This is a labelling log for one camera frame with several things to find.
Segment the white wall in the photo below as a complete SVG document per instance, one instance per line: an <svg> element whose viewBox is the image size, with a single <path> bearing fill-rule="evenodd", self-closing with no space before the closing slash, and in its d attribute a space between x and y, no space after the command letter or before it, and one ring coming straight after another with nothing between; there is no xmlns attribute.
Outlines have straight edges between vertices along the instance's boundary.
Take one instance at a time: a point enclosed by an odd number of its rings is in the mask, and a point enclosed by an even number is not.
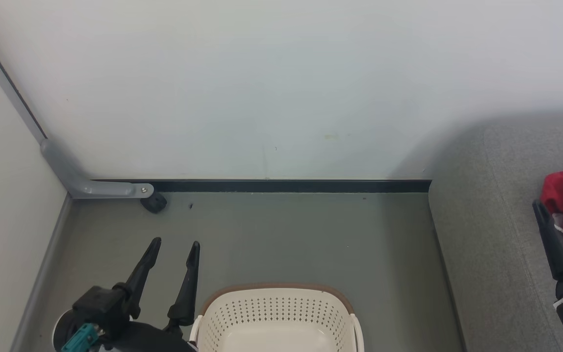
<svg viewBox="0 0 563 352"><path fill-rule="evenodd" d="M11 347L65 194L0 87L0 352Z"/></svg>
<svg viewBox="0 0 563 352"><path fill-rule="evenodd" d="M0 0L0 57L94 177L431 178L563 111L563 0Z"/></svg>

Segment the basket rim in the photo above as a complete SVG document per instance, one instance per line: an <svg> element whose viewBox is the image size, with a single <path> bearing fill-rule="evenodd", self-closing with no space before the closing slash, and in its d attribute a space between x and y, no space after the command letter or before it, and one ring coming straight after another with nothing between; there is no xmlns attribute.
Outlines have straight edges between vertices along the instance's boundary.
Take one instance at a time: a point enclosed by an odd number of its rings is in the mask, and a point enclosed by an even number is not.
<svg viewBox="0 0 563 352"><path fill-rule="evenodd" d="M253 290L253 289L309 289L309 290L319 290L321 292L327 292L335 298L338 298L340 302L345 306L346 311L349 314L355 314L351 302L346 298L342 292L339 290L327 286L327 285L317 285L317 284L301 284L301 283L256 283L256 284L244 284L244 285L234 285L222 288L214 292L208 299L206 299L203 307L201 308L201 315L205 316L208 308L217 298L223 296L223 294L237 292L239 290Z"/></svg>

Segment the gray fabric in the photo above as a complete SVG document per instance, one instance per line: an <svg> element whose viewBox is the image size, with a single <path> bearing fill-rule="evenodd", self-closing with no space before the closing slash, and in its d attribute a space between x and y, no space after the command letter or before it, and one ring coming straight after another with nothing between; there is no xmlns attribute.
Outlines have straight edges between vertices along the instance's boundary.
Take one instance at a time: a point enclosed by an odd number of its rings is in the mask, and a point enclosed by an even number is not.
<svg viewBox="0 0 563 352"><path fill-rule="evenodd" d="M531 203L563 170L563 119L494 122L444 154L429 200L469 352L563 352Z"/></svg>

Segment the teal connector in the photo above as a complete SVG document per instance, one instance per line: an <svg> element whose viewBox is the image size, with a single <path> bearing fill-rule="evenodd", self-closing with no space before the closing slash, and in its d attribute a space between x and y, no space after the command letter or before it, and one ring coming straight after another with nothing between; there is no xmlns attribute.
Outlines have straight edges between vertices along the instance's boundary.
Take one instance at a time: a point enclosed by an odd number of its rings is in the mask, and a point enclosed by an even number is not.
<svg viewBox="0 0 563 352"><path fill-rule="evenodd" d="M62 352L87 352L98 339L99 336L92 324L85 323L62 347Z"/></svg>

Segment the plastic basket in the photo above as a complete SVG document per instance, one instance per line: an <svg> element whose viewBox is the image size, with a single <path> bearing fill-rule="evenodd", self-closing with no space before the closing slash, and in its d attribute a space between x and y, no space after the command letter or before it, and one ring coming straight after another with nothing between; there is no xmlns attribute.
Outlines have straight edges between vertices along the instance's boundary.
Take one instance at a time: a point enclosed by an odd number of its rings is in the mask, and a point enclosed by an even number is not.
<svg viewBox="0 0 563 352"><path fill-rule="evenodd" d="M190 334L200 352L364 352L353 307L337 290L258 284L214 294Z"/></svg>

